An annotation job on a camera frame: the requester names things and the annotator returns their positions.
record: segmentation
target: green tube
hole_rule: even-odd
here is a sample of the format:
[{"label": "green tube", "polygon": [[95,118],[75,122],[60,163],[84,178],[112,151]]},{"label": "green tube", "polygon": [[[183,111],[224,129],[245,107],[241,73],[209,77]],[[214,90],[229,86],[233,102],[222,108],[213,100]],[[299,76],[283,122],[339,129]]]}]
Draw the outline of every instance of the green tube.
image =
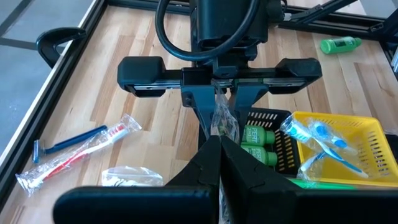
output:
[{"label": "green tube", "polygon": [[320,43],[320,48],[325,54],[351,52],[362,44],[362,40],[353,37],[341,37],[338,39],[326,39]]},{"label": "green tube", "polygon": [[356,190],[355,186],[348,184],[332,184],[332,183],[319,182],[314,187],[311,187],[303,180],[291,179],[291,178],[288,179],[304,189],[311,188],[311,189],[320,189],[320,190]]},{"label": "green tube", "polygon": [[246,125],[243,130],[242,144],[251,146],[263,146],[275,142],[275,133],[266,131],[263,127]]},{"label": "green tube", "polygon": [[261,146],[241,145],[241,147],[258,161],[267,166],[275,166],[278,163],[277,154],[274,152],[267,152]]}]

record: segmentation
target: black basket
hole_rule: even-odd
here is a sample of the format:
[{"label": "black basket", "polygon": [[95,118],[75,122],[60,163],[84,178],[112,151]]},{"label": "black basket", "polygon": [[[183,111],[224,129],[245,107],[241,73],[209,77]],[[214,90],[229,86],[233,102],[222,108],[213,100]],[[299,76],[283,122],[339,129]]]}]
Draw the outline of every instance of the black basket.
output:
[{"label": "black basket", "polygon": [[272,152],[278,156],[275,171],[295,177],[300,167],[296,140],[279,130],[280,124],[290,115],[289,111],[252,108],[246,124],[262,126],[265,130],[275,132],[275,143],[271,147]]}]

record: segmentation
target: wooden surface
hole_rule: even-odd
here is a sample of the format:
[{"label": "wooden surface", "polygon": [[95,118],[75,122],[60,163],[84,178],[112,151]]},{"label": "wooden surface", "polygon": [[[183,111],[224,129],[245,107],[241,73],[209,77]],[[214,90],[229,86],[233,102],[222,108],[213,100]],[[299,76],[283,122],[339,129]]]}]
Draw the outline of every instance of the wooden surface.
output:
[{"label": "wooden surface", "polygon": [[[169,38],[188,50],[189,19],[168,15],[165,26]],[[364,40],[352,53],[324,55],[318,46],[326,38],[330,36],[270,30],[269,41],[259,46],[252,67],[274,67],[284,57],[315,57],[321,62],[323,78],[294,95],[267,94],[254,106],[373,116],[384,129],[398,128],[398,82],[379,44]],[[154,99],[135,98],[122,91],[116,83],[116,69],[127,55],[160,55],[167,68],[190,66],[160,45],[153,12],[108,7],[41,139],[52,146],[95,126],[110,126],[124,113],[131,114],[143,130],[44,183],[30,198],[16,185],[0,223],[51,223],[54,201],[61,194],[77,186],[101,184],[101,172],[110,167],[147,167],[166,183],[192,158],[198,134],[193,111],[181,106],[179,90]],[[25,170],[32,167],[28,162]]]}]

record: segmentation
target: yellow plastic basket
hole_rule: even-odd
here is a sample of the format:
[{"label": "yellow plastic basket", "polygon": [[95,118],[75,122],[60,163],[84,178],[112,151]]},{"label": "yellow plastic basket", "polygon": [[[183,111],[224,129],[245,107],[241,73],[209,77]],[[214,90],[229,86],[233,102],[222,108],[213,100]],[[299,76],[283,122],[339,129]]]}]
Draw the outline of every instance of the yellow plastic basket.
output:
[{"label": "yellow plastic basket", "polygon": [[[304,125],[307,125],[309,118],[323,121],[342,134],[348,142],[357,142],[359,159],[377,174],[375,178],[363,179],[350,172],[343,164],[333,159],[325,159],[320,181],[398,187],[398,166],[377,119],[301,111],[294,112],[293,117]],[[306,145],[299,142],[297,144],[301,163],[313,156],[314,152]]]}]

